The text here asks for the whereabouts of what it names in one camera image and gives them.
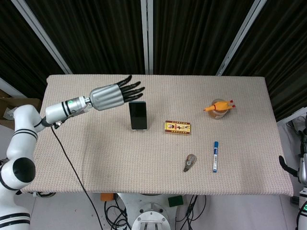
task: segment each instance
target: whiteboard marker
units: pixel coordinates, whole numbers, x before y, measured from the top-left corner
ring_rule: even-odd
[[[219,147],[219,142],[214,142],[214,149],[213,149],[213,172],[217,173],[217,150]]]

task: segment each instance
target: smartphone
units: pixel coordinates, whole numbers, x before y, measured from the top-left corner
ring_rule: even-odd
[[[129,102],[131,128],[147,130],[146,102]]]

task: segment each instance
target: table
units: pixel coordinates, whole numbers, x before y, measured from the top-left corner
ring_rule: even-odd
[[[49,105],[127,75],[52,75],[41,115]],[[56,130],[88,192],[200,195],[292,195],[283,150],[263,77],[134,75],[142,81],[148,131],[132,131],[129,106],[67,120]],[[233,99],[223,119],[203,112],[212,100]],[[164,132],[165,120],[191,123],[191,135]],[[218,173],[212,172],[213,143],[219,141]],[[197,161],[183,172],[188,154]],[[80,192],[76,176],[50,128],[39,133],[36,177],[23,191]]]

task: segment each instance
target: robotic hand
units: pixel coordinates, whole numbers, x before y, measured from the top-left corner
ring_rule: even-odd
[[[307,120],[305,120],[304,131],[299,131],[301,136],[301,153],[300,165],[298,171],[286,165],[282,156],[279,156],[281,167],[294,177],[298,177],[298,181],[304,185],[304,189],[299,193],[299,213],[297,215],[296,230],[307,229]]]
[[[131,78],[130,75],[116,84],[94,89],[89,97],[77,97],[49,106],[43,119],[32,105],[15,110],[15,132],[7,149],[9,161],[0,166],[0,230],[28,230],[30,227],[29,211],[15,204],[14,195],[34,180],[33,152],[37,133],[45,127],[58,128],[68,118],[86,113],[92,107],[102,111],[142,97],[140,92],[145,87],[131,90],[140,81],[124,86]]]

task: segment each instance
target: orange toy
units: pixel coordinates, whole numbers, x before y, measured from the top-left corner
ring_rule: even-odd
[[[234,102],[233,100],[228,102],[216,102],[213,105],[205,108],[204,111],[208,112],[210,110],[222,111],[222,110],[232,109],[235,108],[235,105],[229,105],[229,104],[233,102]]]

